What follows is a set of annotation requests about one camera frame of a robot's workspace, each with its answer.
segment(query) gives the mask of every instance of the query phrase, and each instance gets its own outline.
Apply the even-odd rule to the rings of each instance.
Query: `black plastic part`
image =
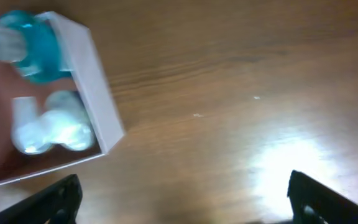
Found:
[[[315,181],[292,171],[288,195],[295,224],[358,223],[358,205]]]
[[[0,223],[74,224],[82,200],[76,174],[0,212]]]

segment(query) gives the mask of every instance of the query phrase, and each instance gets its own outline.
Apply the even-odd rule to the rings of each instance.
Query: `wood grain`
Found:
[[[77,173],[78,223],[291,217],[292,169],[358,203],[358,1],[0,0],[88,26],[127,129]]]

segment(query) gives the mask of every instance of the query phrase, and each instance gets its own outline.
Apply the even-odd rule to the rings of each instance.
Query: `white box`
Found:
[[[70,80],[58,80],[48,86],[35,86],[22,83],[11,74],[10,65],[0,64],[0,185],[51,172],[67,166],[103,156],[124,136],[119,114],[106,83],[104,71],[99,61],[90,30],[55,12],[37,15],[48,20],[58,37],[64,58],[65,70],[70,70]],[[7,135],[11,131],[11,95],[23,95],[23,90],[40,95],[59,89],[76,88],[91,119],[98,146],[83,152],[66,149],[52,149],[38,156],[27,156],[12,148]]]

